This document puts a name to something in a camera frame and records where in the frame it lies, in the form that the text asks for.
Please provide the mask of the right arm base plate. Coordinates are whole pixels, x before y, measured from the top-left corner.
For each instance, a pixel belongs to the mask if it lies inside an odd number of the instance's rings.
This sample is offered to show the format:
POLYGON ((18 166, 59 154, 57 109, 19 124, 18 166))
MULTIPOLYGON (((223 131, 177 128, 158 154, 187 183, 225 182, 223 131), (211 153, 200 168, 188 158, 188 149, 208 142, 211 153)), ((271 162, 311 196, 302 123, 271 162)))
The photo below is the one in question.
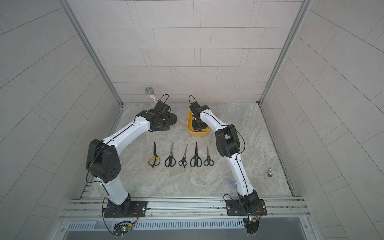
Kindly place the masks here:
POLYGON ((266 216, 268 214, 265 201, 259 199, 257 202, 246 205, 240 200, 225 200, 228 216, 266 216))

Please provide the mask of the black yellow handled scissors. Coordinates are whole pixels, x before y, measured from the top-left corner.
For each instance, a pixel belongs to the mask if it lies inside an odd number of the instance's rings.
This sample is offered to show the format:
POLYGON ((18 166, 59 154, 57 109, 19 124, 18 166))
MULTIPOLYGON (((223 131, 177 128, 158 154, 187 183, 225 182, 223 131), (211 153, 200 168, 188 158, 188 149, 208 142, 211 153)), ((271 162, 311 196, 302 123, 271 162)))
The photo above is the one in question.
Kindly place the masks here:
POLYGON ((149 159, 148 164, 153 168, 154 166, 158 166, 160 162, 161 162, 161 159, 156 153, 156 143, 154 143, 153 156, 149 159))

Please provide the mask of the large silver blade black scissors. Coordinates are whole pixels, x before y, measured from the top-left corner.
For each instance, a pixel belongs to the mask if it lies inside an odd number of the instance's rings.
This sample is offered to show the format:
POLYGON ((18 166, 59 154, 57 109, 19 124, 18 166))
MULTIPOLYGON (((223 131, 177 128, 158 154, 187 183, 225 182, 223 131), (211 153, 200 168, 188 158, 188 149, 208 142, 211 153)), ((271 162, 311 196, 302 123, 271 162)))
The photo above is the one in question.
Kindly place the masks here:
POLYGON ((174 167, 176 164, 176 159, 174 158, 174 143, 171 145, 171 150, 169 156, 165 160, 165 166, 166 167, 174 167))

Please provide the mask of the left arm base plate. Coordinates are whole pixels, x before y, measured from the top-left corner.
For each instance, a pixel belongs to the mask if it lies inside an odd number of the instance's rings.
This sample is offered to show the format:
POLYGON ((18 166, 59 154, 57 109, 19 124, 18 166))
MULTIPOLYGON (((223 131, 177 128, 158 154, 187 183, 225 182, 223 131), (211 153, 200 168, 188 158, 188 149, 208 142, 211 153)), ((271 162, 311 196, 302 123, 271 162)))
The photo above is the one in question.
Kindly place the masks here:
POLYGON ((116 205, 108 201, 103 208, 104 218, 142 218, 145 216, 148 201, 125 201, 122 205, 116 205))

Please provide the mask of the small silver blade scissors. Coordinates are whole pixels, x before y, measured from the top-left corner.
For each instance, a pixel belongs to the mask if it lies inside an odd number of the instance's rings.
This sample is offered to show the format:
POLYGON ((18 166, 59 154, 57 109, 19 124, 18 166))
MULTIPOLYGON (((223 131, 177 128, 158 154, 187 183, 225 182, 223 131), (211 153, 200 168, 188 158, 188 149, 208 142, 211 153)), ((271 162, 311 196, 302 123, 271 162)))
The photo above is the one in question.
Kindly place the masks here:
POLYGON ((203 162, 204 166, 214 166, 215 162, 211 159, 210 152, 209 152, 209 147, 207 147, 207 157, 203 162))

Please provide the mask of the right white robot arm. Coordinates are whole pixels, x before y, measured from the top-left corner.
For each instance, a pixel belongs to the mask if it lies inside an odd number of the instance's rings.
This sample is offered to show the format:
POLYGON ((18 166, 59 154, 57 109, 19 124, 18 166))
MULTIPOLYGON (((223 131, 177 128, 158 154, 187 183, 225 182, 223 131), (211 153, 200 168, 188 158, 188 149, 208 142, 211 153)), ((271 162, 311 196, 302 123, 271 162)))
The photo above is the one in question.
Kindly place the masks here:
POLYGON ((190 110, 194 117, 192 120, 194 129, 210 127, 215 132, 217 150, 229 163, 237 183, 240 209, 245 214, 256 210, 260 199, 242 163, 241 143, 236 127, 225 124, 214 115, 208 106, 200 106, 198 102, 191 103, 190 110))

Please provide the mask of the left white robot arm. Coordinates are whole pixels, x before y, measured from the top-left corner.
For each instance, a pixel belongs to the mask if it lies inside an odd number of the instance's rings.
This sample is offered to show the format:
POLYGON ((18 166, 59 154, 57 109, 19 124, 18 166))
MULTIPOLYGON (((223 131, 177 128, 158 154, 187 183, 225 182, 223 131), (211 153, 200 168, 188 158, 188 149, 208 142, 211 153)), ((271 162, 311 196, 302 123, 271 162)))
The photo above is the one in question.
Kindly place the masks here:
POLYGON ((120 172, 120 153, 136 138, 145 132, 168 131, 177 122, 177 116, 167 112, 164 116, 153 110, 144 110, 134 120, 118 132, 103 140, 94 139, 89 144, 86 169, 94 177, 92 183, 99 183, 105 189, 108 204, 102 208, 103 217, 122 218, 138 214, 145 215, 145 210, 135 211, 131 195, 122 184, 120 172))

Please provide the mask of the yellow plastic storage box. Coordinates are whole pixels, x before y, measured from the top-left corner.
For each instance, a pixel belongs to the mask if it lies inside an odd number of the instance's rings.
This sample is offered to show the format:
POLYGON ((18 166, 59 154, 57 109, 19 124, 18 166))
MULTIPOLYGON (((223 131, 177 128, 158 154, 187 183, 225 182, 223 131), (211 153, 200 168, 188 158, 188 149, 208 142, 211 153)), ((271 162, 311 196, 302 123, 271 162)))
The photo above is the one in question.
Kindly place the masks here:
POLYGON ((198 131, 196 132, 194 129, 193 129, 193 125, 192 125, 192 120, 194 120, 194 117, 193 117, 193 113, 191 110, 189 110, 189 114, 188 114, 188 120, 187 120, 187 129, 188 129, 188 132, 191 136, 197 136, 197 137, 204 137, 204 136, 207 136, 209 131, 211 130, 210 127, 207 127, 206 129, 202 130, 202 131, 198 131))

